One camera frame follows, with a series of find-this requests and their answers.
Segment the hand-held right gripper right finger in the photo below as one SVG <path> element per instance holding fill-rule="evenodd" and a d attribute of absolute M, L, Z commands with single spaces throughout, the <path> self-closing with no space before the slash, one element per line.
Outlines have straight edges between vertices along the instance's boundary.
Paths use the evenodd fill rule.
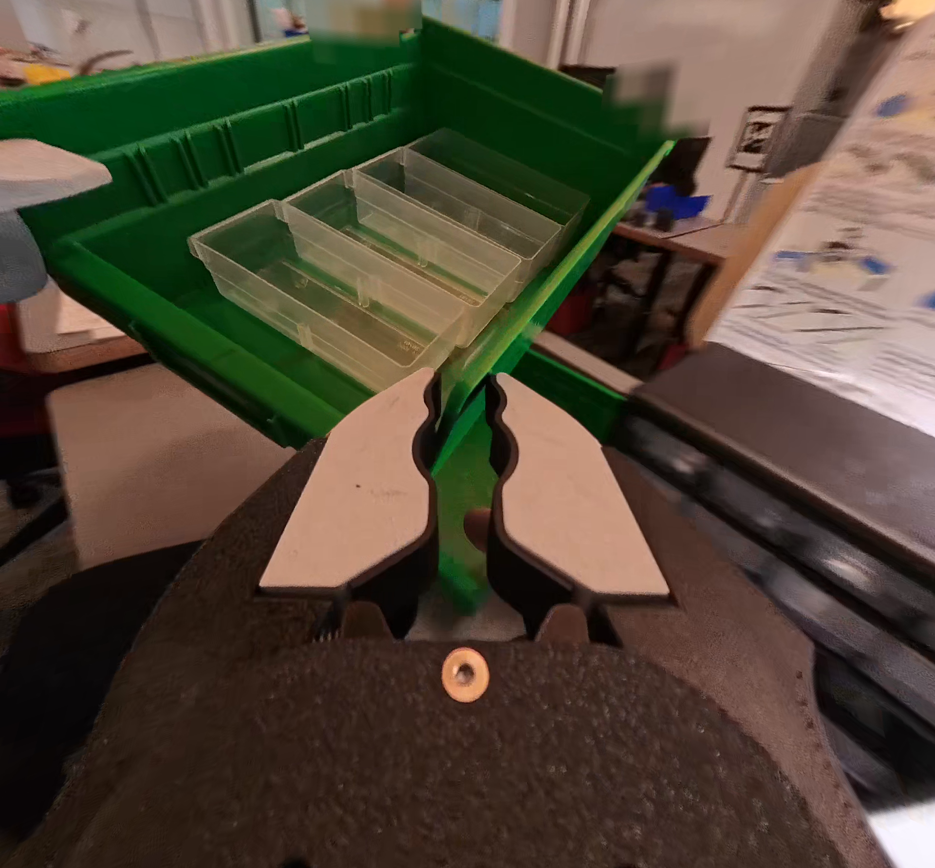
<path fill-rule="evenodd" d="M 486 572 L 505 602 L 665 601 L 659 568 L 604 447 L 505 373 L 485 388 L 497 474 Z"/>

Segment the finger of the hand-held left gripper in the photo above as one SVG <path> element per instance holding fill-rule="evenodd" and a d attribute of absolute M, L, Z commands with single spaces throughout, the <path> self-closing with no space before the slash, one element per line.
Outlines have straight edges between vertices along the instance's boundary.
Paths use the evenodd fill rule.
<path fill-rule="evenodd" d="M 56 202 L 111 183 L 111 172 L 98 161 L 33 138 L 1 141 L 2 212 Z"/>
<path fill-rule="evenodd" d="M 48 272 L 33 233 L 19 214 L 1 214 L 1 303 L 27 301 Z"/>

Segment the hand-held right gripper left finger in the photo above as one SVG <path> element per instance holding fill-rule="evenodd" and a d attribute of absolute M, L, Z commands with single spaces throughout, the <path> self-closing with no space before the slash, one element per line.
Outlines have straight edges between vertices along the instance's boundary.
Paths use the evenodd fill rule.
<path fill-rule="evenodd" d="M 416 592 L 438 569 L 435 455 L 440 379 L 421 368 L 327 435 L 259 580 L 265 594 L 342 597 L 410 558 Z"/>

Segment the black drawer cabinet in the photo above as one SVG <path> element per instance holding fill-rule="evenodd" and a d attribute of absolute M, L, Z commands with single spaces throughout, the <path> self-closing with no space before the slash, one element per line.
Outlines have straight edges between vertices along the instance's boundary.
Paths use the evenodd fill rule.
<path fill-rule="evenodd" d="M 629 397 L 614 447 L 635 462 L 619 431 L 638 417 L 931 589 L 934 675 L 932 437 L 720 346 L 657 374 Z M 859 797 L 871 810 L 933 803 L 903 794 Z"/>

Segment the clear plastic drawer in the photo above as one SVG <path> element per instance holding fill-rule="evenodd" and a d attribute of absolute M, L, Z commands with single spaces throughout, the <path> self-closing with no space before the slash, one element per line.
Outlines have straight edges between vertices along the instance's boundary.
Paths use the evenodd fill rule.
<path fill-rule="evenodd" d="M 464 304 L 312 220 L 298 234 L 267 200 L 189 238 L 228 301 L 380 392 L 456 348 Z"/>
<path fill-rule="evenodd" d="M 508 303 L 560 248 L 565 226 L 516 197 L 497 192 L 413 146 L 397 148 L 355 168 L 355 186 L 381 185 L 518 257 Z"/>
<path fill-rule="evenodd" d="M 589 203 L 580 190 L 449 127 L 419 137 L 408 147 L 560 225 L 562 244 L 576 240 Z"/>
<path fill-rule="evenodd" d="M 517 254 L 357 169 L 288 196 L 278 214 L 297 242 L 322 243 L 328 229 L 457 298 L 464 306 L 459 347 L 522 289 Z"/>

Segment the grid of clear drawers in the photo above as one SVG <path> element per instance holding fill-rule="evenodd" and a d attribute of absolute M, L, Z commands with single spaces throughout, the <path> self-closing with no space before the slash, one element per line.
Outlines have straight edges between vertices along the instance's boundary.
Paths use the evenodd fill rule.
<path fill-rule="evenodd" d="M 933 591 L 638 417 L 625 453 L 811 640 L 828 736 L 866 800 L 933 797 Z"/>

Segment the light grey desk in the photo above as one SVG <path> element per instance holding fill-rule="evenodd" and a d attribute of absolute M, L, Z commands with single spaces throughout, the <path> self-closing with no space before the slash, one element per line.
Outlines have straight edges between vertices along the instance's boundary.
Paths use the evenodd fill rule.
<path fill-rule="evenodd" d="M 246 655 L 298 639 L 349 602 L 378 605 L 399 640 L 449 640 L 416 592 L 415 559 L 342 597 L 270 595 L 259 580 L 327 435 L 287 457 L 158 365 L 54 392 L 53 424 L 64 468 L 79 570 L 130 570 L 136 558 L 204 542 L 173 582 L 160 622 L 184 641 Z M 437 494 L 437 527 L 439 525 Z M 430 542 L 438 547 L 437 538 Z"/>

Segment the white paper sheet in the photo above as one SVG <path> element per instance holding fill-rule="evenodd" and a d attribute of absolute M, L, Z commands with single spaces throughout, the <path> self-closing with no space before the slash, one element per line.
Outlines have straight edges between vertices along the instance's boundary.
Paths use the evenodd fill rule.
<path fill-rule="evenodd" d="M 49 355 L 123 337 L 123 332 L 69 298 L 53 281 L 27 300 L 14 304 L 23 352 Z"/>

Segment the wood-edged side table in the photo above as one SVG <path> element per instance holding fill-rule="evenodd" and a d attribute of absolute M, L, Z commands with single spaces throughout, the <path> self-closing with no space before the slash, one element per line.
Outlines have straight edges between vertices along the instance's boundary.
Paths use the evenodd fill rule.
<path fill-rule="evenodd" d="M 13 316 L 14 327 L 19 342 L 14 304 L 11 307 L 11 314 Z M 21 367 L 25 371 L 41 374 L 62 374 L 93 368 L 110 362 L 137 359 L 146 356 L 146 350 L 137 341 L 125 334 L 118 339 L 88 344 L 70 350 L 51 353 L 49 355 L 28 355 L 23 352 L 20 343 L 19 350 L 22 357 Z"/>

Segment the wooden work table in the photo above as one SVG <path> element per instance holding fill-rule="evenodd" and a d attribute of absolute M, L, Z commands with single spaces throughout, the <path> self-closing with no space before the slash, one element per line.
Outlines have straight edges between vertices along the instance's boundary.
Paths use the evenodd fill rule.
<path fill-rule="evenodd" d="M 618 237 L 638 245 L 680 255 L 707 266 L 721 266 L 740 245 L 747 228 L 735 223 L 711 223 L 696 217 L 677 222 L 670 231 L 619 222 Z"/>

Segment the wooden document stand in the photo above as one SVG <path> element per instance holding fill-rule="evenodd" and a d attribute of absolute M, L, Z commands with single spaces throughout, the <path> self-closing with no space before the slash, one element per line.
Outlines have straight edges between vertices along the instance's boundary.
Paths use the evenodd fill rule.
<path fill-rule="evenodd" d="M 892 54 L 897 37 L 904 36 L 915 22 L 933 13 L 933 5 L 934 0 L 896 0 L 895 10 L 886 11 L 883 16 L 885 23 L 894 25 L 895 35 L 884 41 L 882 60 Z M 750 220 L 736 228 L 726 261 L 718 268 L 685 323 L 686 350 L 698 350 L 704 346 L 717 317 L 765 250 L 773 232 L 789 209 L 809 190 L 819 172 L 816 162 L 812 162 L 772 184 L 759 198 Z"/>

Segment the printed instruction sheet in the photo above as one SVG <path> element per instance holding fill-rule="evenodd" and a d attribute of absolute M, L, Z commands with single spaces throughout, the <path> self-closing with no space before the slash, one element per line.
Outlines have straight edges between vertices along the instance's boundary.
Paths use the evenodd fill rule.
<path fill-rule="evenodd" d="M 934 17 L 918 20 L 709 342 L 934 433 Z"/>

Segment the framed wall picture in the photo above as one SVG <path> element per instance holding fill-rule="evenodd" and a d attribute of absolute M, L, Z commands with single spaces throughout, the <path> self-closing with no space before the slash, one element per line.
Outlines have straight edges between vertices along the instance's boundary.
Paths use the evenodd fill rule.
<path fill-rule="evenodd" d="M 763 173 L 790 111 L 789 106 L 749 107 L 729 151 L 726 168 L 744 173 Z"/>

